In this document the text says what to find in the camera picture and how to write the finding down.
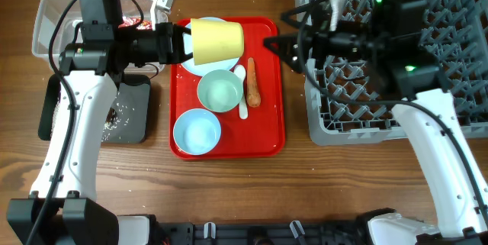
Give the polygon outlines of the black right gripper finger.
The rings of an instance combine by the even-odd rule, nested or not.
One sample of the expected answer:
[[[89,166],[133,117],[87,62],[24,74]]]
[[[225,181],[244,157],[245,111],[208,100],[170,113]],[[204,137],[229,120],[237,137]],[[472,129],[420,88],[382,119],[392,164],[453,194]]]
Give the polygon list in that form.
[[[312,14],[316,6],[311,3],[298,6],[281,13],[280,19],[291,27],[299,27],[305,23],[307,27],[313,26]]]
[[[312,42],[312,37],[305,37],[299,44],[296,34],[285,34],[266,37],[263,44],[266,49],[278,56],[279,60],[286,63],[294,72],[305,73]]]

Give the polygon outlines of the yellow plastic cup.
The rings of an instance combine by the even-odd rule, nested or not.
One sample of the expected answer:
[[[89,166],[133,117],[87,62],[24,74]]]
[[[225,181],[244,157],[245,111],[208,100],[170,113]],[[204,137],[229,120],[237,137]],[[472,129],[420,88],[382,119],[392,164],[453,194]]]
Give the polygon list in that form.
[[[194,64],[204,65],[240,58],[244,53],[242,25],[230,21],[191,19]]]

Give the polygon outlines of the green bowl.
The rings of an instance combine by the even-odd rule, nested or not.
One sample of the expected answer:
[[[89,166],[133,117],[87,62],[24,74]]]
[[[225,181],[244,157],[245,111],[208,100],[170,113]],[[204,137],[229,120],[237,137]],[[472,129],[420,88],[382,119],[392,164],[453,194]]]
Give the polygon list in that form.
[[[239,78],[228,70],[217,69],[204,75],[197,85],[197,98],[208,110],[225,113],[241,99]]]

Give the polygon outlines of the small light blue bowl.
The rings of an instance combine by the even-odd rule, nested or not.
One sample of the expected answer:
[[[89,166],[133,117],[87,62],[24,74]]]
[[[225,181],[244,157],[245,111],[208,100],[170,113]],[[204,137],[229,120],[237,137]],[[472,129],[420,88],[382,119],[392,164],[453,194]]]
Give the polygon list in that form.
[[[222,130],[214,113],[203,108],[194,108],[178,117],[172,134],[180,151],[191,156],[200,156],[209,153],[219,143]]]

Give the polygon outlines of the white rice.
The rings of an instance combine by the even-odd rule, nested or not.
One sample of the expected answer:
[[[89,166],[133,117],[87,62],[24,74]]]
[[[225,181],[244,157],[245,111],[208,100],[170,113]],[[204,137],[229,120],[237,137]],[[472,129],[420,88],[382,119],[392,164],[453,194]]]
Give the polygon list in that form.
[[[57,103],[55,104],[54,109],[53,109],[52,122],[50,123],[51,124],[50,137],[52,137],[52,134],[54,131],[54,127],[55,127],[55,123],[56,123],[56,116],[57,116],[57,113],[59,110],[59,103],[60,103],[60,100],[57,101]],[[123,114],[123,112],[121,110],[115,110],[115,111],[117,112],[117,117],[114,119],[114,122],[111,124],[108,124],[105,121],[105,123],[104,123],[104,130],[103,130],[102,140],[101,140],[102,142],[108,142],[108,139],[110,138],[110,135],[111,135],[111,131],[117,129],[118,124],[121,123],[123,120],[120,117]]]

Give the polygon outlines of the brown food scrap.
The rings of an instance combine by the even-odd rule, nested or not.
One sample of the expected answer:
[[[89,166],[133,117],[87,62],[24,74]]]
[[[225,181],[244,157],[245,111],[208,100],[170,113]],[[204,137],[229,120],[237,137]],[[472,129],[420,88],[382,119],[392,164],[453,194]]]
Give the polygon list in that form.
[[[109,112],[108,112],[108,116],[106,118],[106,122],[108,124],[111,124],[114,122],[114,119],[117,117],[117,112],[113,109],[113,108],[110,108]]]

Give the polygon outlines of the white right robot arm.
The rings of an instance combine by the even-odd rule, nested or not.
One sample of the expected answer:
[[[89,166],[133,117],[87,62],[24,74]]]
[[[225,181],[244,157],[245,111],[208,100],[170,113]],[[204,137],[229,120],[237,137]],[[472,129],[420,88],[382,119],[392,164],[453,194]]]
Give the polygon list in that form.
[[[363,244],[485,244],[487,183],[458,123],[454,96],[437,57],[420,44],[426,0],[374,0],[371,19],[341,19],[344,0],[312,0],[282,14],[295,35],[264,45],[312,79],[306,62],[328,56],[364,60],[411,143],[428,183],[438,223],[405,218],[384,208],[359,216]]]

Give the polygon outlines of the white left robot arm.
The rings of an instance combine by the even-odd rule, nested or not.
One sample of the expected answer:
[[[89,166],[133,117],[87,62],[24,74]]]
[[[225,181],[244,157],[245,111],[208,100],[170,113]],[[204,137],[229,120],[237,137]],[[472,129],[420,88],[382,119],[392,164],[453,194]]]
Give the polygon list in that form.
[[[72,0],[81,40],[49,55],[59,101],[46,159],[26,198],[12,199],[7,220],[23,244],[162,244],[152,214],[117,216],[96,201],[96,168],[106,117],[129,64],[190,59],[186,27],[124,25],[120,0]]]

